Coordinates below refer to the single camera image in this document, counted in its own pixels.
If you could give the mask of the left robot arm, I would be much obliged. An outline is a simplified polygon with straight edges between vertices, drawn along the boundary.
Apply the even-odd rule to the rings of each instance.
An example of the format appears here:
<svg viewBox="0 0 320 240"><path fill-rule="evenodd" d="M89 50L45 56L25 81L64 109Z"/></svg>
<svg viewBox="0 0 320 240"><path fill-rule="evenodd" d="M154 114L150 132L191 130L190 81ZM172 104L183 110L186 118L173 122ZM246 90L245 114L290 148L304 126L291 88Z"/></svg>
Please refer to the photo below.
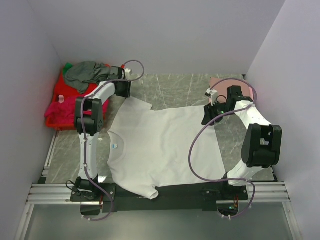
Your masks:
<svg viewBox="0 0 320 240"><path fill-rule="evenodd" d="M105 115L103 105L113 95L128 98L132 79L132 70L124 65L110 70L111 79L100 82L95 90L75 101L74 127L80 141L80 169L72 188L72 200L94 201L104 196L97 169L97 144Z"/></svg>

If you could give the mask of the white t-shirt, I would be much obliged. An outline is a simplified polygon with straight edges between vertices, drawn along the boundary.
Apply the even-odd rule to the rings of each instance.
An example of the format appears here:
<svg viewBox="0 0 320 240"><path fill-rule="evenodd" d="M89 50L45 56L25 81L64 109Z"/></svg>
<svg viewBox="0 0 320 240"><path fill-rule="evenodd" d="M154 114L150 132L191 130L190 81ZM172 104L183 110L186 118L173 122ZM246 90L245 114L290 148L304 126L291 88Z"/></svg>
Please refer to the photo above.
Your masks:
<svg viewBox="0 0 320 240"><path fill-rule="evenodd" d="M201 106L152 110L126 99L108 131L113 181L152 200L159 187L221 179L226 170L216 131L203 129L203 116Z"/></svg>

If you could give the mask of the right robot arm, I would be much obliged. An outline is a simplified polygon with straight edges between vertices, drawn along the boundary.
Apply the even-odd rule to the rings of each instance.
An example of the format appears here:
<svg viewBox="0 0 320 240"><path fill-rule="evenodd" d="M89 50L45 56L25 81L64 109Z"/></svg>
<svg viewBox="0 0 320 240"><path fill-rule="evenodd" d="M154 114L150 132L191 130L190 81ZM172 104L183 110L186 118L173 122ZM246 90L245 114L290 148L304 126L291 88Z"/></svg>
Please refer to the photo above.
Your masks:
<svg viewBox="0 0 320 240"><path fill-rule="evenodd" d="M207 89L205 95L210 98L209 104L204 106L205 126L219 123L218 116L231 112L237 115L246 128L246 134L241 148L241 160L225 178L234 187L245 185L256 173L278 164L280 159L282 128L271 124L257 110L254 99L244 96L239 85L227 88L226 101L219 102L219 94L215 89Z"/></svg>

